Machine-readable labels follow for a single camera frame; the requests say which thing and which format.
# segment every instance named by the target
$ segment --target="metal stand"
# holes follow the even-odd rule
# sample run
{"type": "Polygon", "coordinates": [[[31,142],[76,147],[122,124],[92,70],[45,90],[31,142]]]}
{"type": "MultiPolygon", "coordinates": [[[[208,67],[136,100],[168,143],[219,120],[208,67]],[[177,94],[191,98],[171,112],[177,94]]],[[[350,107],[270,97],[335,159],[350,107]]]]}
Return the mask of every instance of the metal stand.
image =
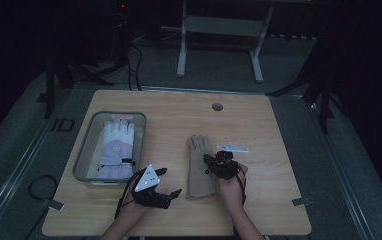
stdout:
{"type": "Polygon", "coordinates": [[[303,99],[305,103],[314,104],[316,99],[321,95],[319,124],[325,134],[328,133],[327,118],[331,116],[329,112],[329,98],[331,93],[331,85],[333,84],[335,69],[335,58],[329,58],[325,48],[317,42],[307,58],[303,68],[297,79],[291,84],[273,91],[265,93],[266,96],[279,97],[289,91],[296,89],[304,84],[308,84],[303,99]]]}
{"type": "Polygon", "coordinates": [[[254,78],[256,82],[261,83],[263,76],[259,63],[259,54],[266,37],[272,13],[273,7],[270,7],[264,21],[192,16],[187,15],[187,1],[184,0],[182,6],[181,49],[179,51],[177,69],[178,77],[185,76],[187,32],[201,32],[258,37],[257,46],[254,50],[250,51],[250,57],[253,65],[254,78]]]}
{"type": "MultiPolygon", "coordinates": [[[[115,65],[110,68],[110,71],[114,71],[120,68],[121,65],[115,65]]],[[[53,51],[51,56],[47,59],[45,71],[46,71],[46,92],[41,94],[40,101],[47,104],[45,112],[45,119],[48,119],[55,107],[55,77],[57,76],[60,86],[72,88],[75,84],[75,80],[70,72],[70,69],[82,74],[99,85],[112,86],[114,83],[107,82],[100,78],[96,73],[93,73],[80,64],[68,59],[67,57],[58,56],[57,51],[53,51]]]]}

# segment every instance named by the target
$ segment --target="wrist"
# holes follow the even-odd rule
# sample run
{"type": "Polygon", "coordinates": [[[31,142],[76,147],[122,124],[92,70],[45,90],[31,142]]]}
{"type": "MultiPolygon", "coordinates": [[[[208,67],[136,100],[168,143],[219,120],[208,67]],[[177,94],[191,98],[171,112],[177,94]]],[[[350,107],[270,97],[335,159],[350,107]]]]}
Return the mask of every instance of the wrist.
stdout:
{"type": "Polygon", "coordinates": [[[228,210],[229,215],[231,218],[234,218],[235,216],[240,216],[245,213],[244,206],[243,205],[232,205],[232,206],[226,206],[226,209],[228,210]]]}
{"type": "Polygon", "coordinates": [[[123,205],[120,208],[120,213],[121,214],[134,214],[134,215],[144,215],[149,207],[142,206],[141,204],[132,201],[130,203],[127,203],[123,205]]]}

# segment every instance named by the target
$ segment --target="cable on floor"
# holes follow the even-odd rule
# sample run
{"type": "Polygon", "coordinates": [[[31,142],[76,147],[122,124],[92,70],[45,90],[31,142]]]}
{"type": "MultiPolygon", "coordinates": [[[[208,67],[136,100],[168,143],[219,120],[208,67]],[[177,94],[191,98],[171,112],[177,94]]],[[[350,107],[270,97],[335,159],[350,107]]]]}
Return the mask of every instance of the cable on floor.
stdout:
{"type": "MultiPolygon", "coordinates": [[[[58,187],[58,182],[56,180],[55,177],[51,176],[51,175],[42,175],[42,176],[39,176],[38,178],[36,178],[35,180],[33,180],[30,184],[29,184],[29,187],[28,187],[28,194],[29,196],[31,196],[33,199],[36,199],[36,200],[40,200],[40,201],[44,201],[45,199],[53,199],[54,198],[54,195],[56,194],[56,190],[57,190],[57,187],[58,187]],[[51,193],[50,196],[46,197],[46,196],[38,196],[36,195],[34,192],[33,192],[33,188],[34,186],[39,182],[39,181],[42,181],[43,179],[50,179],[52,184],[53,184],[53,191],[51,193]]],[[[39,216],[38,220],[35,222],[35,224],[32,226],[32,229],[29,231],[28,235],[26,235],[25,237],[25,240],[29,239],[29,237],[32,235],[32,233],[35,231],[36,227],[38,226],[38,224],[41,222],[41,220],[44,218],[45,214],[48,212],[48,208],[45,208],[45,210],[42,212],[41,216],[39,216]]]]}
{"type": "Polygon", "coordinates": [[[135,49],[138,51],[139,53],[139,59],[138,59],[138,63],[137,63],[137,67],[135,68],[135,70],[132,70],[131,68],[131,63],[129,61],[129,58],[127,60],[127,65],[128,65],[128,84],[129,84],[129,90],[132,91],[132,80],[131,80],[131,77],[134,77],[135,78],[135,83],[136,83],[136,86],[137,86],[137,89],[138,91],[142,91],[142,88],[141,88],[141,84],[139,82],[139,77],[138,77],[138,71],[139,71],[139,67],[141,65],[141,59],[142,59],[142,52],[141,50],[139,50],[139,48],[137,48],[136,46],[134,45],[131,45],[131,48],[135,49]]]}

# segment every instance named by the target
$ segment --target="black cable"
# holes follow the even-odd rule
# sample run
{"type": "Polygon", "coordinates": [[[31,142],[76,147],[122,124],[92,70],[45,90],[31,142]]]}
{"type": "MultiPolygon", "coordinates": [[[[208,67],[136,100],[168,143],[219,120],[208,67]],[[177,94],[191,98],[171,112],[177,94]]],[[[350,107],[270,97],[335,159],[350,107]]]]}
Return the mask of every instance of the black cable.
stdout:
{"type": "MultiPolygon", "coordinates": [[[[36,199],[36,200],[45,200],[45,199],[53,199],[54,195],[56,194],[56,190],[57,190],[57,187],[58,187],[58,182],[56,180],[55,177],[51,176],[51,175],[42,175],[38,178],[36,178],[35,180],[33,180],[30,184],[29,184],[29,187],[28,187],[28,193],[29,193],[29,196],[31,196],[33,199],[36,199]],[[45,178],[49,178],[51,179],[52,183],[54,184],[54,190],[52,192],[52,194],[50,195],[50,197],[40,197],[40,196],[37,196],[33,193],[33,187],[34,185],[42,180],[42,179],[45,179],[45,178]]],[[[36,227],[38,226],[38,224],[41,222],[41,220],[44,218],[45,214],[48,212],[48,208],[45,208],[45,210],[42,212],[41,216],[39,216],[38,220],[35,222],[35,224],[32,226],[32,229],[29,231],[28,235],[26,235],[25,237],[25,240],[29,239],[29,237],[31,236],[31,234],[33,233],[33,231],[35,231],[36,227]]]]}
{"type": "Polygon", "coordinates": [[[132,91],[132,83],[131,83],[131,63],[129,61],[129,58],[126,60],[126,64],[128,64],[128,85],[129,90],[132,91]]]}
{"type": "MultiPolygon", "coordinates": [[[[229,169],[230,169],[232,172],[235,172],[235,169],[231,166],[231,164],[229,163],[229,161],[225,161],[225,160],[224,160],[224,162],[226,163],[226,165],[228,165],[229,169]]],[[[246,181],[247,181],[247,180],[246,180],[246,178],[245,178],[245,172],[244,172],[244,170],[240,167],[240,165],[238,165],[238,168],[239,168],[239,170],[242,171],[243,174],[244,174],[244,181],[245,181],[244,184],[241,182],[240,177],[238,177],[238,173],[235,174],[235,177],[237,178],[238,183],[240,184],[240,187],[241,187],[242,203],[243,203],[243,205],[244,205],[245,200],[246,200],[246,198],[247,198],[247,196],[245,195],[245,185],[246,185],[246,181]]],[[[238,239],[241,239],[241,236],[239,235],[239,233],[238,233],[238,231],[237,231],[237,229],[235,228],[234,225],[232,225],[232,230],[234,231],[234,235],[235,235],[235,237],[237,237],[238,239]]]]}
{"type": "Polygon", "coordinates": [[[135,81],[136,81],[138,90],[139,90],[139,91],[142,91],[141,84],[140,84],[140,82],[139,82],[139,78],[138,78],[138,71],[139,71],[139,67],[140,67],[140,65],[141,65],[142,52],[141,52],[141,50],[139,50],[139,48],[137,48],[136,46],[134,46],[134,45],[132,45],[132,44],[131,44],[131,47],[132,47],[133,49],[137,50],[138,53],[139,53],[138,64],[137,64],[137,67],[136,67],[136,69],[135,69],[135,81]]]}
{"type": "Polygon", "coordinates": [[[132,181],[133,181],[137,176],[142,175],[142,174],[145,172],[145,169],[146,169],[146,168],[144,168],[144,169],[142,169],[142,170],[140,170],[140,171],[134,173],[134,174],[129,178],[128,182],[126,183],[125,189],[123,190],[122,196],[120,197],[119,202],[117,203],[116,212],[115,212],[115,214],[114,214],[114,218],[115,218],[115,219],[117,218],[117,215],[119,214],[120,209],[121,209],[123,206],[125,206],[126,204],[129,204],[129,203],[131,203],[131,202],[134,201],[134,200],[131,200],[131,201],[125,203],[125,204],[123,203],[123,201],[125,201],[125,197],[126,197],[126,193],[128,192],[129,185],[131,185],[132,181]]]}
{"type": "Polygon", "coordinates": [[[133,201],[135,201],[135,199],[132,199],[131,201],[129,201],[129,202],[127,202],[127,203],[124,203],[124,204],[122,204],[122,207],[123,207],[123,206],[126,206],[126,205],[128,205],[129,203],[131,203],[131,202],[133,202],[133,201]]]}

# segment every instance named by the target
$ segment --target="round hole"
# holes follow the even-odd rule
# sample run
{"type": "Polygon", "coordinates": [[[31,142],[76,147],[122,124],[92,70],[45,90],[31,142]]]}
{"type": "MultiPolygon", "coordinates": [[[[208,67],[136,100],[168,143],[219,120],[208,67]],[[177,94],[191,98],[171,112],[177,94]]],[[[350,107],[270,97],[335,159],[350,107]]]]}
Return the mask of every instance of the round hole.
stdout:
{"type": "Polygon", "coordinates": [[[222,111],[223,106],[222,106],[222,104],[220,104],[220,103],[213,103],[213,104],[212,104],[212,109],[215,110],[215,111],[217,111],[217,112],[219,112],[219,111],[222,111]]]}

